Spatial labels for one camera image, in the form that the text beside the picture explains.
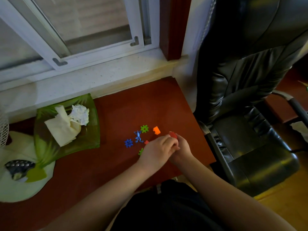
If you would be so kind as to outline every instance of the white window frame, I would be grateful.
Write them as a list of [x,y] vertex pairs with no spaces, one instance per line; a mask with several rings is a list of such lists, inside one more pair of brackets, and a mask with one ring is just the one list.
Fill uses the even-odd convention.
[[[124,0],[132,40],[60,58],[8,0],[0,0],[0,18],[43,60],[0,70],[0,91],[159,47],[159,0],[148,0],[151,44],[144,45],[139,0]],[[131,46],[137,36],[139,45]]]

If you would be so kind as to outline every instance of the green glass plate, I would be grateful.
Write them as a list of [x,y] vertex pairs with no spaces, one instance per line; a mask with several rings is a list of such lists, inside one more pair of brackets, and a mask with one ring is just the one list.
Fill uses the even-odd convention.
[[[72,105],[77,104],[89,109],[89,123],[86,126],[81,126],[81,131],[75,140],[60,147],[44,121],[52,119],[58,114],[55,110],[56,106],[63,105],[67,114],[70,114]],[[51,162],[76,151],[97,148],[100,142],[99,133],[97,110],[90,94],[40,108],[37,110],[34,124],[34,145],[38,159],[36,163],[40,168],[43,168]]]

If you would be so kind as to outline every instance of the chair backrest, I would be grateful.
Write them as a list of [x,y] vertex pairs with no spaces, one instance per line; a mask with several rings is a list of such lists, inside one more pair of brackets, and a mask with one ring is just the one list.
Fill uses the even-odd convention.
[[200,48],[195,117],[210,123],[269,95],[308,40],[308,0],[217,0]]

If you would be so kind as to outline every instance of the hand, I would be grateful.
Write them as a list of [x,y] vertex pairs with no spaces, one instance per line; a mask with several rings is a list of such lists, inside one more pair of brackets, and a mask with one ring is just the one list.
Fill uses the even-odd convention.
[[177,139],[179,142],[179,147],[180,150],[176,151],[171,157],[170,157],[170,161],[175,164],[175,165],[179,165],[183,162],[185,162],[185,160],[187,158],[191,158],[194,157],[190,151],[189,145],[186,141],[186,139],[184,139],[182,136],[177,135]]
[[161,136],[149,142],[137,161],[150,174],[156,173],[179,150],[179,142],[170,135]]

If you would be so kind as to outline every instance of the chair armrest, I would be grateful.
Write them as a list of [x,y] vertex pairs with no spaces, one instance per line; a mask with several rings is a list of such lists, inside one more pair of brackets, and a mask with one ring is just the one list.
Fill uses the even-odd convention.
[[228,165],[228,163],[226,162],[224,156],[222,155],[213,135],[211,134],[209,128],[201,121],[197,121],[198,124],[199,124],[199,127],[200,129],[202,130],[203,132],[203,135],[216,159],[216,161],[221,165],[221,167],[223,168],[228,180],[229,180],[229,183],[233,186],[236,186],[235,185],[235,180],[234,180],[234,176],[233,176],[233,173]]
[[278,90],[273,90],[272,94],[278,95],[283,97],[284,99],[287,100],[289,105],[292,107],[292,109],[295,111],[295,113],[299,116],[299,118],[303,121],[305,126],[308,128],[308,114],[307,112],[303,109],[301,104],[291,95],[288,93],[285,93],[283,91],[278,91]]

